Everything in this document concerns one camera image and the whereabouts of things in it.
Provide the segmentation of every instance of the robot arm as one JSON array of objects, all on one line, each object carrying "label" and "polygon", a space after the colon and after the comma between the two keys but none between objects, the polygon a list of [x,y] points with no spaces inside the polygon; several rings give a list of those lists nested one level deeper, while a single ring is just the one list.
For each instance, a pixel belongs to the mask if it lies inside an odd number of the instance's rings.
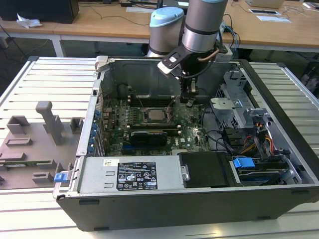
[{"label": "robot arm", "polygon": [[181,100],[196,95],[197,77],[219,52],[215,45],[227,0],[190,0],[180,46],[159,62],[164,74],[173,74],[181,85]]}]

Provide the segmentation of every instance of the blue latch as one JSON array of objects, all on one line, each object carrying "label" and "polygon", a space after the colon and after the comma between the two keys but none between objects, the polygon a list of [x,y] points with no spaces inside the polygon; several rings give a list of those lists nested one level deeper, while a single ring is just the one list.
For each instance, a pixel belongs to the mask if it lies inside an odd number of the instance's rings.
[{"label": "blue latch", "polygon": [[55,183],[67,183],[68,174],[67,173],[56,173],[54,176]]},{"label": "blue latch", "polygon": [[95,110],[95,111],[94,111],[94,114],[95,114],[96,117],[100,117],[101,112],[99,112],[98,110]]},{"label": "blue latch", "polygon": [[247,157],[238,157],[233,160],[233,163],[236,168],[254,168],[255,163],[252,158]]}]

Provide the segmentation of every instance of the power supply label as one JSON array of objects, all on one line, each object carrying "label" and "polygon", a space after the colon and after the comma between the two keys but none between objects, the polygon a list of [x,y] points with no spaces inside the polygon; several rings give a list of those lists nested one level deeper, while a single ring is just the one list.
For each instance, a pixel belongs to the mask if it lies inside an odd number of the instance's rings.
[{"label": "power supply label", "polygon": [[157,189],[155,162],[119,163],[116,188],[119,191]]}]

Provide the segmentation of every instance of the wooden desk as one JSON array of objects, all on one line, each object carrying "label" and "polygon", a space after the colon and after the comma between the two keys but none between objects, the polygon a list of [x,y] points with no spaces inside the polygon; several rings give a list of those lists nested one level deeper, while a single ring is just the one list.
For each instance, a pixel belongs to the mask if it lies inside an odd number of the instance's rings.
[{"label": "wooden desk", "polygon": [[[234,2],[231,6],[229,1],[225,13],[232,16],[233,28],[241,37],[243,48],[268,49],[268,50],[293,50],[319,52],[319,11],[303,10],[302,14],[286,12],[291,23],[261,21],[256,16],[264,14],[253,14],[245,12],[248,9],[262,9],[251,7],[244,0]],[[285,1],[280,9],[273,9],[283,13],[288,6],[303,7],[302,2]],[[229,17],[224,20],[230,25]],[[231,42],[230,33],[224,34],[224,41]]]},{"label": "wooden desk", "polygon": [[[259,9],[258,7],[248,6],[244,0],[234,2],[233,6],[231,2],[232,0],[229,1],[225,13],[232,16],[234,30],[241,37],[240,48],[319,52],[319,12],[310,10],[304,10],[302,14],[286,12],[291,23],[267,22],[256,17],[262,14],[245,12],[249,8]],[[12,37],[52,40],[58,57],[65,56],[61,40],[148,43],[150,37],[148,24],[151,14],[126,12],[126,8],[120,5],[91,5],[92,7],[89,7],[89,4],[79,3],[79,5],[79,14],[72,24],[44,22],[42,27],[30,29],[18,26],[15,21],[1,21],[1,24]],[[283,7],[275,10],[283,13],[286,11],[285,5],[306,9],[302,2],[285,1]],[[229,17],[225,16],[224,20],[230,25]],[[6,35],[0,29],[1,36]],[[225,33],[223,38],[226,43],[232,41],[230,33]]]},{"label": "wooden desk", "polygon": [[[80,11],[73,23],[58,24],[53,30],[55,34],[143,39],[150,37],[150,13],[126,12],[126,7],[120,5],[92,7],[82,7],[81,3],[79,5]],[[95,11],[106,18],[101,19]],[[114,16],[121,16],[141,25]]]}]

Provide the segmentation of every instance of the aluminum extrusion table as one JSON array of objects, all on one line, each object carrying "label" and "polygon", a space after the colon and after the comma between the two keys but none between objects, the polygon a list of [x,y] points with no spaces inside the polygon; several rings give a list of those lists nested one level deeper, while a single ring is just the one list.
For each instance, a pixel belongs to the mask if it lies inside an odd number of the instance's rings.
[{"label": "aluminum extrusion table", "polygon": [[[54,102],[53,113],[62,121],[85,117],[93,81],[94,58],[40,57],[28,61],[0,97],[0,139],[11,115],[26,115],[41,122],[36,102]],[[319,101],[285,67],[275,63],[251,63],[298,130],[319,155]],[[82,232],[59,208],[53,188],[0,191],[0,238],[198,239],[198,238],[319,238],[319,202],[302,204],[277,220]]]}]

